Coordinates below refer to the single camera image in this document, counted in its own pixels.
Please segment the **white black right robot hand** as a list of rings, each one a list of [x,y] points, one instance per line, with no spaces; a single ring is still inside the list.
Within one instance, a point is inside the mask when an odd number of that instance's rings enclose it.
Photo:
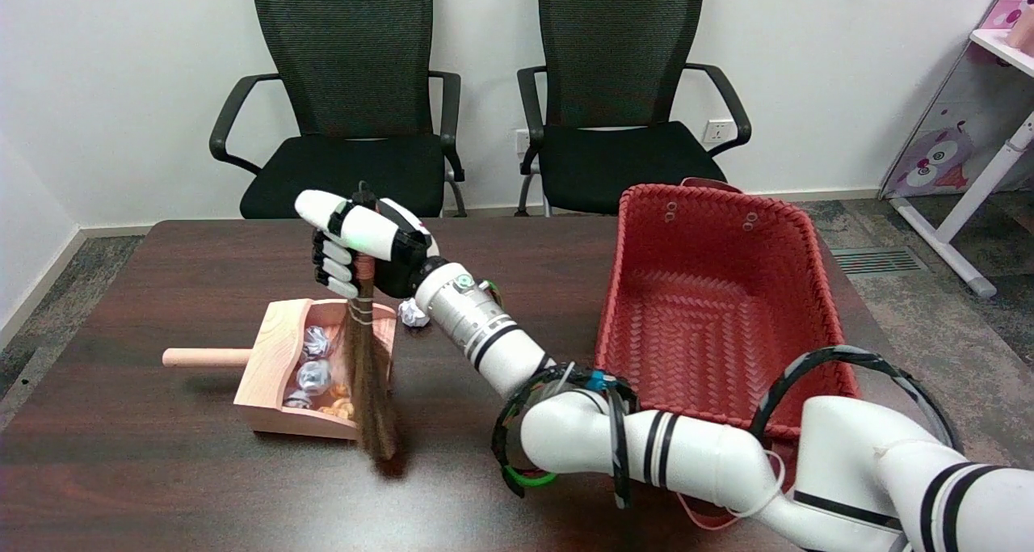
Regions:
[[[376,198],[366,184],[351,198],[305,190],[294,207],[313,226],[315,280],[340,297],[359,297],[359,258],[374,260],[374,286],[387,297],[409,298],[421,266],[439,245],[421,218],[403,205]]]

